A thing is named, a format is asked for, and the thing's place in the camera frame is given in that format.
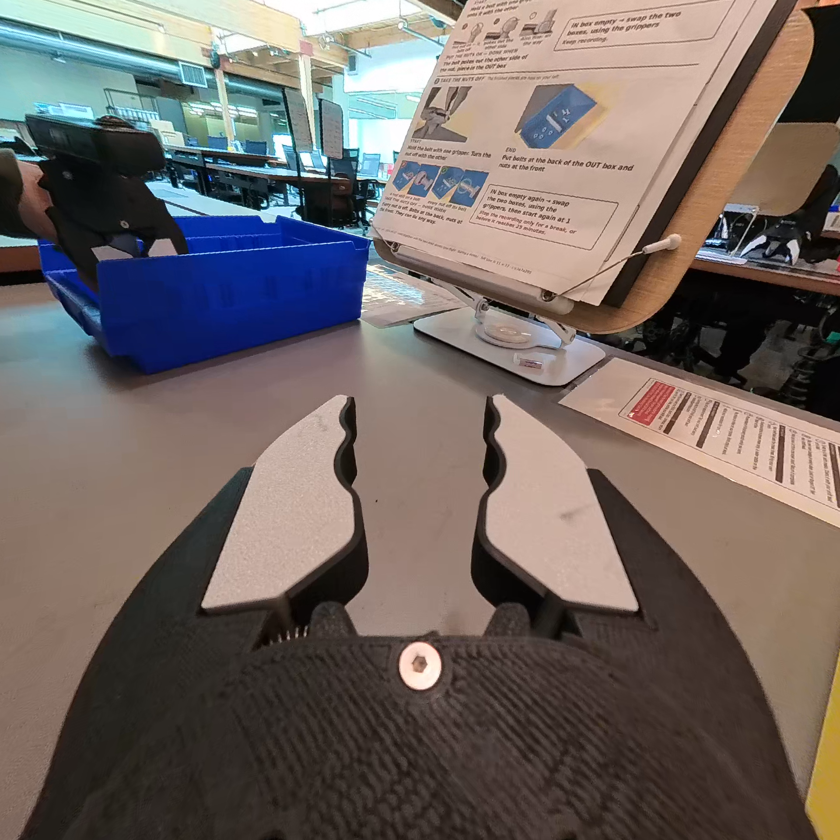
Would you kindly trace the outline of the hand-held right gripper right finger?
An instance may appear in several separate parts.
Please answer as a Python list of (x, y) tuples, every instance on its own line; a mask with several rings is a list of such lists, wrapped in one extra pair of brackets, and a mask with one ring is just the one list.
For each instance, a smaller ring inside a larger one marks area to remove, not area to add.
[(585, 610), (639, 610), (585, 462), (502, 394), (486, 400), (474, 547), (536, 596)]

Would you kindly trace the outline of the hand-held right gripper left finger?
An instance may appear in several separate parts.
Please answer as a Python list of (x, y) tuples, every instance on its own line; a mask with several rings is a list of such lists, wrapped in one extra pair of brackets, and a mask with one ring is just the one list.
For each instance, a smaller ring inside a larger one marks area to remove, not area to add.
[(201, 602), (207, 614), (308, 616), (346, 604), (368, 573), (355, 402), (336, 395), (257, 458)]

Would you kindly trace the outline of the blue storage bin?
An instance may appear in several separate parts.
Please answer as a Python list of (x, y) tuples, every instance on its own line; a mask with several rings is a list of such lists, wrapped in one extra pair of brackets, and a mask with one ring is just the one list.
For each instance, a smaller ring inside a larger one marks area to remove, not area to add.
[(153, 374), (361, 316), (371, 241), (278, 217), (177, 217), (185, 255), (105, 261), (92, 290), (38, 243), (45, 282), (112, 358)]

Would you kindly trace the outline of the large yellow storage bin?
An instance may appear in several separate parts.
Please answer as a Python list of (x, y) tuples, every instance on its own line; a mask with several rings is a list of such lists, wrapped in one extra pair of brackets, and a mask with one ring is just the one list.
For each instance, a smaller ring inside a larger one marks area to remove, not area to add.
[(817, 745), (805, 809), (820, 839), (839, 839), (839, 664)]

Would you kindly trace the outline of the grey desk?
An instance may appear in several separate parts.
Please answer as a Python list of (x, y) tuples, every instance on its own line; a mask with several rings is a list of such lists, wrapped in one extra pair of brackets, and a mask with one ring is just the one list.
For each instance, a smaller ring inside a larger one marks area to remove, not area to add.
[(715, 598), (806, 793), (838, 650), (838, 529), (415, 335), (353, 322), (156, 375), (110, 359), (45, 285), (2, 288), (2, 838), (37, 801), (112, 619), (240, 468), (336, 395), (358, 414), (363, 634), (476, 634), (469, 572), (503, 393), (599, 469)]

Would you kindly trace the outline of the person's left hand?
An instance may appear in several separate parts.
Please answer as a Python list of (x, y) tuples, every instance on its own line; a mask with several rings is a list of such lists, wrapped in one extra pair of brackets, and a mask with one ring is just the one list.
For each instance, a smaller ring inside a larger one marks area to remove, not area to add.
[(23, 184), (18, 213), (29, 231), (28, 237), (58, 244), (56, 228), (48, 215), (48, 210), (52, 207), (51, 197), (40, 184), (44, 177), (43, 172), (35, 163), (26, 161), (17, 161), (17, 167)]

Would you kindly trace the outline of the wood-edged grey table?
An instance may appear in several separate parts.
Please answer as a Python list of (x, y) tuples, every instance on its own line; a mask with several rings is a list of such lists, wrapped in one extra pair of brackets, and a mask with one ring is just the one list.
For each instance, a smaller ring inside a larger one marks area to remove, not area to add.
[[(255, 211), (237, 204), (202, 196), (192, 190), (172, 187), (169, 183), (150, 182), (148, 187), (155, 196), (159, 197), (170, 208), (171, 214), (176, 217), (188, 215), (256, 215), (265, 221), (273, 222), (278, 216), (275, 208), (268, 211)], [(2, 274), (39, 270), (39, 267), (38, 245), (34, 239), (1, 237)]]
[(809, 291), (839, 297), (838, 274), (805, 268), (797, 268), (774, 262), (755, 262), (740, 259), (709, 259), (709, 255), (699, 254), (690, 264), (693, 270), (741, 280), (752, 280), (777, 287), (786, 287), (799, 291)]

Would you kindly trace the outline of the row of wooden office desks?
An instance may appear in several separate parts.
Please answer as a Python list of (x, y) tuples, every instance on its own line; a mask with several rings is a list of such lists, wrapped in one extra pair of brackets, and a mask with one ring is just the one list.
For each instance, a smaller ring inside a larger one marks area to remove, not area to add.
[(192, 174), (203, 196), (255, 210), (282, 204), (302, 221), (365, 233), (386, 184), (374, 167), (360, 167), (357, 156), (322, 159), (320, 166), (314, 152), (295, 150), (290, 161), (181, 146), (165, 148), (164, 156), (175, 186)]

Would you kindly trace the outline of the standing notice board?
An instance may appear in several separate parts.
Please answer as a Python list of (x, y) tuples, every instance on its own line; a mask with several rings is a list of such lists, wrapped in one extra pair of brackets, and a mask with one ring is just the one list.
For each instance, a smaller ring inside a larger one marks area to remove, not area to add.
[(297, 152), (313, 151), (312, 121), (307, 100), (298, 88), (282, 88), (283, 105), (293, 147)]
[(318, 100), (320, 117), (320, 151), (331, 161), (343, 158), (343, 110), (331, 100)]

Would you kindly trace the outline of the red label laminated sheet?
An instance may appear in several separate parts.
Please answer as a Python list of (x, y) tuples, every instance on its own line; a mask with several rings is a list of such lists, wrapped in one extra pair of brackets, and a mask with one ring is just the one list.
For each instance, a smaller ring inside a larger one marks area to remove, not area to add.
[(561, 405), (838, 527), (838, 433), (612, 359)]

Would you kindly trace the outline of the clear laminated sheet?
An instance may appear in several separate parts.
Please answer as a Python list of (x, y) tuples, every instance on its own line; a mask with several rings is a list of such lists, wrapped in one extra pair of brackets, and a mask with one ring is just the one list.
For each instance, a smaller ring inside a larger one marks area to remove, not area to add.
[(413, 322), (465, 306), (434, 283), (379, 264), (369, 264), (360, 320), (378, 329)]

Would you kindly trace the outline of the black grey gripper device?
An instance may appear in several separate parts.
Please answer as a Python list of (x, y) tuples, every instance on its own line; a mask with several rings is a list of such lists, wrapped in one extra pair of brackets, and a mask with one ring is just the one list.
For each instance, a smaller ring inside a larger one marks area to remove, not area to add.
[(775, 260), (793, 266), (803, 246), (811, 245), (814, 238), (801, 218), (793, 215), (782, 217), (741, 248), (739, 257), (752, 261)]

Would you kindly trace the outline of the wooden document stand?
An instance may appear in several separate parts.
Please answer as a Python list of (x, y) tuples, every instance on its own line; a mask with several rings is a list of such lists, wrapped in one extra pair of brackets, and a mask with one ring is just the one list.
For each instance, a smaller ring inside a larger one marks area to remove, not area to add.
[(697, 257), (800, 84), (814, 43), (800, 2), (776, 2), (714, 107), (637, 251), (616, 262), (601, 303), (526, 291), (482, 269), (434, 263), (391, 248), (371, 225), (377, 254), (456, 295), (465, 306), (420, 318), (414, 329), (536, 385), (560, 387), (601, 363), (603, 349), (579, 337), (618, 333), (661, 309)]

